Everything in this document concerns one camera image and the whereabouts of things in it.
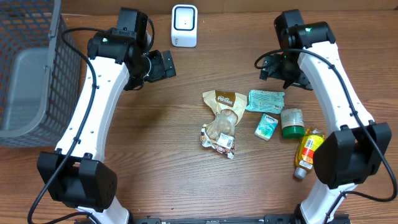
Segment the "green lidded white jar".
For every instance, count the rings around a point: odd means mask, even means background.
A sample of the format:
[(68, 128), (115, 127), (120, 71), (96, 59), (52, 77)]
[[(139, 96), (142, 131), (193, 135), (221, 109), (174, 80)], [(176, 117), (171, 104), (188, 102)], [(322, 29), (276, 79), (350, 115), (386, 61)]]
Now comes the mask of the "green lidded white jar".
[(280, 112), (282, 137), (284, 139), (300, 139), (304, 136), (304, 122), (302, 111), (298, 108), (282, 110)]

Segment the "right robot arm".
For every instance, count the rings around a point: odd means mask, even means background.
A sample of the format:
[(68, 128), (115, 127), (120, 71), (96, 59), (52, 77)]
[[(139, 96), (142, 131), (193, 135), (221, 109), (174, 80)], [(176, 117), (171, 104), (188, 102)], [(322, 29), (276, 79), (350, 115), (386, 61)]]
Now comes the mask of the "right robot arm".
[(291, 215), (266, 215), (266, 223), (349, 223), (336, 210), (369, 176), (386, 166), (392, 133), (377, 123), (357, 97), (343, 68), (335, 36), (326, 22), (304, 23), (297, 9), (274, 21), (279, 49), (261, 55), (260, 78), (285, 87), (313, 90), (322, 108), (328, 137), (314, 153), (317, 180)]

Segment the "teal Kleenex tissue pack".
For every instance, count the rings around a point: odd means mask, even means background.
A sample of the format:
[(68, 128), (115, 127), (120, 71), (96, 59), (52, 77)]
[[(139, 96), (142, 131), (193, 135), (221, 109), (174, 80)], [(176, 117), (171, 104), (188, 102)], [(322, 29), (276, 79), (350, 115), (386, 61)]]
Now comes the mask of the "teal Kleenex tissue pack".
[(269, 116), (268, 114), (263, 114), (254, 132), (254, 135), (265, 141), (268, 141), (272, 137), (277, 125), (277, 119)]

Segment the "yellow tea bottle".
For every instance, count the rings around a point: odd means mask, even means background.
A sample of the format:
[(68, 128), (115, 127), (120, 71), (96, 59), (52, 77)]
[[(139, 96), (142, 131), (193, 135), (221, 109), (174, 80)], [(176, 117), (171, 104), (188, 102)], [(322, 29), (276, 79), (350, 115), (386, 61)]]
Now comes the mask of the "yellow tea bottle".
[(313, 157), (315, 151), (325, 140), (325, 133), (317, 128), (308, 128), (295, 156), (295, 172), (297, 179), (304, 179), (313, 169)]

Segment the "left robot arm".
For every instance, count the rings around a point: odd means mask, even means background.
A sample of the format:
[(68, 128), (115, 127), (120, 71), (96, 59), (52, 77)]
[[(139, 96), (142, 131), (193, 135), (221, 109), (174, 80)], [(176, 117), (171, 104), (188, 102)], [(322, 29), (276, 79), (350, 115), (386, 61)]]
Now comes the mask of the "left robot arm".
[(121, 92), (176, 74), (171, 53), (152, 49), (154, 36), (150, 18), (126, 7), (115, 27), (95, 29), (82, 55), (86, 77), (71, 121), (55, 150), (38, 158), (43, 192), (90, 223), (134, 221), (116, 198), (118, 178), (104, 164), (104, 149)]

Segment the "teal wet wipes pack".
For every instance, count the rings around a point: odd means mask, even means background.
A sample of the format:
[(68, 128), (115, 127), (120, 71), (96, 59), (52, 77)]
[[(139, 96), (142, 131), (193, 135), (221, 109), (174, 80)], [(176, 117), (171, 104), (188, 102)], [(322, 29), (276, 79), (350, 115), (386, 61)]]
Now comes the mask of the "teal wet wipes pack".
[(246, 110), (260, 113), (280, 114), (284, 107), (284, 92), (251, 90)]

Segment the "brown snack bag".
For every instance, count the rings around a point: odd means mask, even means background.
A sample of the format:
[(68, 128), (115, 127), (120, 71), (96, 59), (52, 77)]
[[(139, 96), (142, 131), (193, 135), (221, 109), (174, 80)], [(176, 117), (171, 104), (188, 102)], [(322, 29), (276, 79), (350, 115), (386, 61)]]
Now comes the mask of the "brown snack bag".
[(246, 110), (247, 96), (211, 90), (204, 92), (202, 97), (214, 113), (215, 119), (202, 126), (201, 145), (214, 149), (228, 159), (234, 159), (235, 129)]

